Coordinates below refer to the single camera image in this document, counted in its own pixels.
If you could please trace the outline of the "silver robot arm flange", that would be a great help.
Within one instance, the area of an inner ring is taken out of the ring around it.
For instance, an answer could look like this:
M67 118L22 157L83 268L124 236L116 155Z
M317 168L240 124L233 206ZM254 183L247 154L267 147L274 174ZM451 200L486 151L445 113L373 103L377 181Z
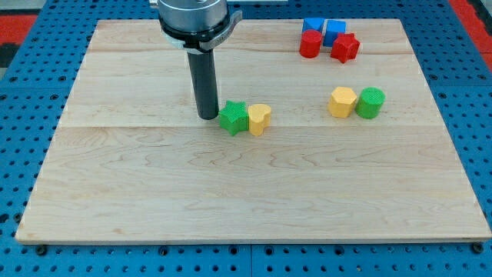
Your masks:
M150 0L149 5L158 11L164 37L194 55L225 42L243 19L241 11L229 11L226 0Z

